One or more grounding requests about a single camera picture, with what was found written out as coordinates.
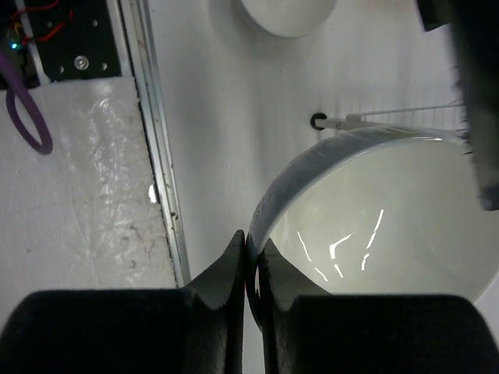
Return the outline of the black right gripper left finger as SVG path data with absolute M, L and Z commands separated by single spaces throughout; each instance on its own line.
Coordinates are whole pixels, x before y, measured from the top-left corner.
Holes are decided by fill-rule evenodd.
M 182 288 L 38 291 L 1 333 L 4 373 L 239 373 L 245 235 Z

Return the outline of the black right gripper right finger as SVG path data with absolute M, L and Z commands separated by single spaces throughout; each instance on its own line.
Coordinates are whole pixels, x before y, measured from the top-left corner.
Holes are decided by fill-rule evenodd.
M 498 349 L 454 295 L 330 295 L 268 242 L 259 261 L 269 373 L 495 373 Z

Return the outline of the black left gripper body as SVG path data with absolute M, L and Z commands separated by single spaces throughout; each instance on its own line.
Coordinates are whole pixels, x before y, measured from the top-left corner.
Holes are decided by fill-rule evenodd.
M 458 70 L 479 201 L 498 209 L 498 2 L 418 1 L 426 32 L 447 25 Z

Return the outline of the large white bowl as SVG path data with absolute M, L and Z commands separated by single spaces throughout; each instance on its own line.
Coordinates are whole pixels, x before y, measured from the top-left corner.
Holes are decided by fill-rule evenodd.
M 305 37 L 333 13 L 335 0 L 242 0 L 243 12 L 260 29 L 281 38 Z
M 255 319 L 271 242 L 321 290 L 457 295 L 498 325 L 498 169 L 465 136 L 382 126 L 325 139 L 271 183 L 246 242 Z

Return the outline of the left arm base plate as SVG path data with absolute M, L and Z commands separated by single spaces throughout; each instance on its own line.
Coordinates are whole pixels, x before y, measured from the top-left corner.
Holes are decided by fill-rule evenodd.
M 130 73 L 118 1 L 3 1 L 1 50 L 29 88 Z

